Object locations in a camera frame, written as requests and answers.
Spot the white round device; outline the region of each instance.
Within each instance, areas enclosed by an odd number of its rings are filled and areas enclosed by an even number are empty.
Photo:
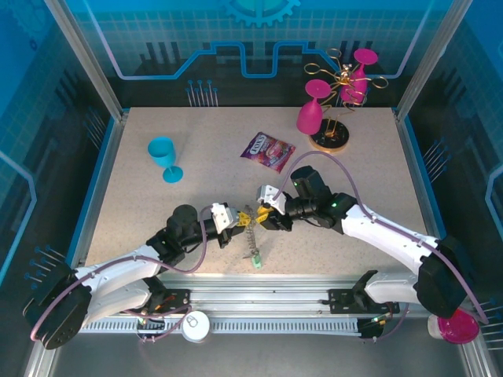
[[[190,312],[182,322],[182,335],[189,342],[201,343],[210,332],[210,319],[203,312]]]

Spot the gold wire stand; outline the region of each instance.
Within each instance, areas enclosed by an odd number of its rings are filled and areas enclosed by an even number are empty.
[[[330,96],[320,103],[321,107],[323,108],[324,114],[330,108],[332,108],[330,101],[333,100],[333,98],[338,94],[338,88],[340,90],[341,87],[344,86],[348,87],[348,89],[346,89],[346,93],[351,98],[351,100],[342,101],[342,106],[347,109],[347,112],[342,112],[338,114],[335,119],[332,119],[332,117],[330,116],[328,118],[323,119],[320,132],[310,136],[310,143],[315,148],[323,152],[332,153],[340,151],[346,145],[347,139],[349,138],[349,131],[347,130],[346,126],[344,126],[339,121],[339,118],[341,116],[351,114],[352,112],[354,112],[353,108],[354,106],[363,106],[367,101],[367,93],[363,93],[356,90],[356,88],[354,87],[354,83],[357,81],[365,80],[370,81],[370,83],[377,89],[384,89],[389,85],[389,82],[383,76],[377,76],[374,79],[371,79],[369,77],[364,77],[361,79],[352,79],[351,76],[358,69],[360,64],[356,64],[354,68],[352,67],[352,64],[341,65],[339,61],[341,52],[338,49],[329,49],[327,51],[327,54],[329,55],[330,59],[332,59],[336,63],[339,69],[338,71],[334,72],[328,71],[326,69],[321,68],[320,65],[316,63],[306,64],[304,66],[304,71],[308,75],[317,75],[318,73],[325,73],[326,75],[329,75],[333,79],[333,82],[330,83],[330,88],[332,90]],[[378,80],[382,80],[383,84],[380,85]]]

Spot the pink disc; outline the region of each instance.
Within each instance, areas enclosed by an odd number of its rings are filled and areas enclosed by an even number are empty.
[[[379,57],[371,49],[357,49],[354,58],[360,64],[371,65],[377,63]]]
[[[465,344],[479,334],[479,324],[467,313],[456,310],[452,318],[439,318],[439,330],[442,337],[451,343]]]
[[[330,95],[332,88],[330,88],[330,85],[327,82],[314,79],[310,80],[306,84],[306,92],[312,96],[312,98],[325,98]]]

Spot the black clamp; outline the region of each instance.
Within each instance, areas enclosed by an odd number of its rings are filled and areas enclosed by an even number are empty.
[[[132,309],[132,312],[140,314],[161,314],[176,310],[190,303],[189,289],[172,289],[165,287],[157,277],[143,279],[149,286],[151,293],[149,300],[141,307]],[[180,310],[177,313],[187,313],[189,309]]]
[[[366,294],[365,286],[376,273],[376,270],[368,271],[351,289],[329,289],[329,299],[322,300],[321,303],[330,307],[331,314],[400,313],[397,302],[378,304]]]

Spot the gear icon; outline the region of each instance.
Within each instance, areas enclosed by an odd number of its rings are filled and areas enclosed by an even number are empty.
[[[285,16],[291,16],[300,0],[222,0],[222,5],[227,16],[233,16],[236,22],[262,27],[273,26],[273,22],[282,22]]]
[[[10,0],[9,7],[17,23],[30,37],[36,36],[46,27],[49,17],[43,0]]]

